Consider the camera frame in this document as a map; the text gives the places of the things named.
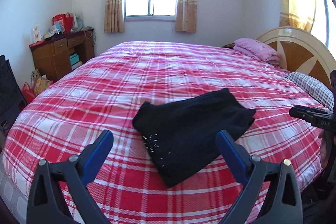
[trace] silver screw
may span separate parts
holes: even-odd
[[[253,161],[256,161],[256,162],[258,162],[258,161],[261,160],[261,158],[260,158],[258,155],[252,155],[252,156],[251,156],[251,159],[252,159]]]
[[[76,161],[76,160],[78,160],[78,156],[77,156],[77,155],[71,155],[71,156],[69,157],[69,161],[71,161],[71,162],[74,162],[74,161]]]
[[[47,161],[46,160],[40,160],[39,161],[39,166],[43,166],[43,165],[45,165],[47,163]]]
[[[290,166],[292,163],[289,159],[285,159],[285,160],[283,160],[283,164],[286,165],[286,166]]]

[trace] headboard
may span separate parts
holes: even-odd
[[[295,27],[278,27],[258,38],[280,53],[280,65],[314,77],[331,89],[336,60],[316,37]]]

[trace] desk drawer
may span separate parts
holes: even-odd
[[[74,47],[85,42],[85,35],[68,39],[68,47]]]
[[[67,40],[66,39],[61,39],[58,41],[55,41],[54,43],[54,52],[55,54],[64,52],[68,50],[68,45],[67,45]]]

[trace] striped pillow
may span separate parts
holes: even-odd
[[[334,111],[333,93],[319,80],[300,72],[291,72],[286,75],[286,78],[296,84],[299,88],[302,88],[330,111]]]

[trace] red and white plaid sheet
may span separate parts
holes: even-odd
[[[132,118],[144,101],[163,104],[224,87],[255,122],[237,141],[250,154],[271,162],[290,159],[301,190],[320,172],[319,130],[293,119],[295,104],[322,107],[285,72],[226,48],[164,42],[126,42],[65,76],[38,96],[18,117],[3,162],[28,196],[36,165],[79,154],[104,129],[114,145],[88,189],[112,223],[218,223],[237,198],[222,156],[183,183],[167,189]],[[264,185],[248,222],[266,195]],[[83,222],[68,189],[74,219]]]

